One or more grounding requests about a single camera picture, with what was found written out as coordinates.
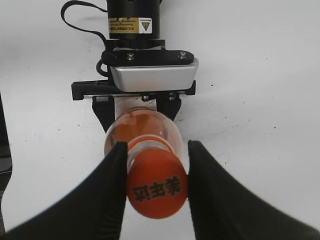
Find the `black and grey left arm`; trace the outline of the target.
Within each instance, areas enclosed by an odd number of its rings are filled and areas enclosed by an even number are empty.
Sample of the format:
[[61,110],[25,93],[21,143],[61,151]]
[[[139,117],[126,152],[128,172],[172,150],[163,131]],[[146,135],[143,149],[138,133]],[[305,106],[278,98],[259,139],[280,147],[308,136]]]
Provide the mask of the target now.
[[102,80],[75,81],[75,101],[92,98],[92,110],[105,131],[115,121],[115,98],[140,97],[156,101],[156,109],[174,119],[180,96],[196,93],[198,59],[187,50],[168,50],[160,39],[159,0],[109,0],[108,33],[101,38],[104,51],[96,64]]

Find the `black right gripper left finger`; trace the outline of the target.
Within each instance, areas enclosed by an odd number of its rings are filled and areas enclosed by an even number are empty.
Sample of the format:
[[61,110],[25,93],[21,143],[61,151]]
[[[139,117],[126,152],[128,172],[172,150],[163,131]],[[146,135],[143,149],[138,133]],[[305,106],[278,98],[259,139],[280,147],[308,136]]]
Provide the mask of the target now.
[[61,200],[10,229],[2,240],[118,240],[126,204],[128,145],[118,142]]

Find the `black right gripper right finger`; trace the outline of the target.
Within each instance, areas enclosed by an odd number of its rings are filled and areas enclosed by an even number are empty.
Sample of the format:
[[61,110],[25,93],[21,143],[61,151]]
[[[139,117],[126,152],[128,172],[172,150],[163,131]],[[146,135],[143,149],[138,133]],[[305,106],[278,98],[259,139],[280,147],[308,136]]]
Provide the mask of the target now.
[[188,142],[188,201],[197,240],[318,240],[319,230],[233,178],[197,140]]

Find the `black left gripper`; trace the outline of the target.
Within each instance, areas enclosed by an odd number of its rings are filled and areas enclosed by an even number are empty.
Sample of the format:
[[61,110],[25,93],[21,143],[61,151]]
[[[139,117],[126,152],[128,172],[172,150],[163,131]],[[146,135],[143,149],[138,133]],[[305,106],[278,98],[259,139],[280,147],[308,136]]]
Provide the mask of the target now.
[[[121,40],[110,39],[106,42],[104,51],[112,53],[120,50],[161,50],[166,49],[163,39],[138,39]],[[75,101],[83,100],[86,96],[92,96],[92,110],[99,120],[104,132],[115,122],[115,100],[113,97],[141,96],[144,100],[156,99],[156,109],[172,121],[175,120],[182,100],[179,94],[194,95],[196,81],[192,86],[184,90],[151,91],[151,92],[123,92],[114,83],[110,67],[102,63],[102,53],[96,65],[96,70],[104,77],[103,80],[75,81],[71,85],[72,98]]]

